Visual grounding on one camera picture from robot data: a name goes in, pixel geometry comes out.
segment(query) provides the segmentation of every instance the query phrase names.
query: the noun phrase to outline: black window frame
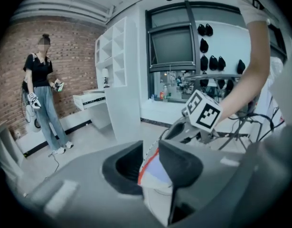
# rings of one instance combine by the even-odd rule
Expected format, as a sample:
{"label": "black window frame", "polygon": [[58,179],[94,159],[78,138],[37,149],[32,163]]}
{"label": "black window frame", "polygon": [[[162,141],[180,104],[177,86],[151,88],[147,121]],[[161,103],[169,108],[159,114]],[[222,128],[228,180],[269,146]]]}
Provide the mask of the black window frame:
{"label": "black window frame", "polygon": [[[148,74],[148,98],[154,93],[154,81],[153,81],[153,73],[154,72],[161,72],[161,71],[176,71],[176,70],[190,70],[195,71],[195,75],[200,75],[200,51],[199,51],[199,42],[198,42],[198,31],[197,26],[195,23],[194,14],[192,12],[192,7],[199,7],[199,8],[211,8],[217,10],[226,10],[236,14],[241,14],[239,8],[226,5],[222,3],[216,2],[206,2],[206,1],[185,1],[181,3],[174,3],[169,4],[166,6],[158,7],[152,10],[146,10],[146,43],[147,43],[147,74]],[[167,10],[175,10],[186,8],[188,19],[189,21],[186,22],[177,22],[171,23],[167,25],[158,26],[152,28],[152,15],[156,13],[162,13],[163,11]],[[192,42],[192,56],[193,56],[193,63],[192,64],[183,64],[183,63],[164,63],[164,64],[156,64],[155,66],[151,66],[151,34],[158,31],[163,31],[166,29],[173,29],[178,27],[185,27],[189,26],[190,28],[190,35],[191,35],[191,42]],[[276,26],[270,24],[268,28],[275,34],[277,45],[273,42],[270,43],[271,50],[275,50],[281,58],[282,62],[285,63],[287,60],[285,42],[282,36],[280,29]],[[195,84],[196,89],[200,89],[199,84]],[[170,102],[178,102],[184,103],[185,100],[175,100],[172,99]]]}

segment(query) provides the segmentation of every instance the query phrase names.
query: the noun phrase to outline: white sneaker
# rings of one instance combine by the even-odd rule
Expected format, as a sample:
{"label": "white sneaker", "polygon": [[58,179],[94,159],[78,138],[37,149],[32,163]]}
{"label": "white sneaker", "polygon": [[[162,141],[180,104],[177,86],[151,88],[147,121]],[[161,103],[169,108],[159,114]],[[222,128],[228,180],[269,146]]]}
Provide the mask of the white sneaker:
{"label": "white sneaker", "polygon": [[68,149],[71,149],[74,146],[74,144],[72,144],[70,141],[66,142],[66,147]]}
{"label": "white sneaker", "polygon": [[63,154],[65,151],[63,147],[60,147],[58,150],[53,151],[53,154]]}

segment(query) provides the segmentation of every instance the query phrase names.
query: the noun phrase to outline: white floor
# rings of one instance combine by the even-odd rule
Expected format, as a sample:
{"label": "white floor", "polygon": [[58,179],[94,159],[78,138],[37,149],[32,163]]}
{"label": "white floor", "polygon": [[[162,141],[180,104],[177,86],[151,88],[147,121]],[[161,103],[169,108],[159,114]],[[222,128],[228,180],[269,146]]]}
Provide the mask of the white floor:
{"label": "white floor", "polygon": [[[154,143],[165,127],[152,125],[149,123],[141,123],[141,139],[144,141],[144,154]],[[78,156],[96,152],[105,148],[117,145],[112,128],[104,131],[97,130],[92,124],[76,130],[69,135],[70,141],[74,144],[72,149],[67,149],[62,155],[55,155],[59,162],[59,167],[65,166],[67,163]],[[227,138],[216,139],[211,144],[211,148],[217,150]],[[249,145],[247,139],[243,140],[245,146]],[[245,152],[239,141],[232,140],[223,151],[229,152]],[[26,163],[22,166],[24,176],[18,181],[17,188],[20,193],[29,193],[37,187],[44,179],[52,175],[57,168],[54,157],[48,157],[51,154],[49,147],[45,147],[27,158]]]}

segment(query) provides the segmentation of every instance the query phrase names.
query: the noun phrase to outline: white shelving unit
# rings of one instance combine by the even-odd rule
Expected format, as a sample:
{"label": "white shelving unit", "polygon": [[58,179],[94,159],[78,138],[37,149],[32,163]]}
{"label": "white shelving unit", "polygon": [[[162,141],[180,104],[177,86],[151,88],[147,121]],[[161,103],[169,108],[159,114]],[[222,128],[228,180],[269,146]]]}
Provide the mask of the white shelving unit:
{"label": "white shelving unit", "polygon": [[[141,120],[135,23],[125,17],[110,27],[96,41],[95,57],[98,90],[104,90],[117,142],[138,140]],[[108,69],[109,88],[104,88],[104,68]]]}

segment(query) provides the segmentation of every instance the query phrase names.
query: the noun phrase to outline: window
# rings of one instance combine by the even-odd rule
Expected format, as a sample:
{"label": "window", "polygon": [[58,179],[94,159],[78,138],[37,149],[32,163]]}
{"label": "window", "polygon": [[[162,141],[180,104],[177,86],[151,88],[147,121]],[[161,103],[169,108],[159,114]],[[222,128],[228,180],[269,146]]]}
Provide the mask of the window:
{"label": "window", "polygon": [[[211,85],[206,88],[185,80],[187,75],[200,73],[202,53],[196,21],[221,22],[246,28],[238,8],[215,2],[185,1],[146,11],[149,98],[154,95],[156,100],[160,100],[164,86],[168,89],[169,101],[173,102],[186,102],[196,88],[218,99],[225,96],[212,79],[209,80]],[[285,62],[287,56],[280,30],[270,25],[269,34],[271,55]],[[209,75],[216,73],[220,72],[208,70]]]}

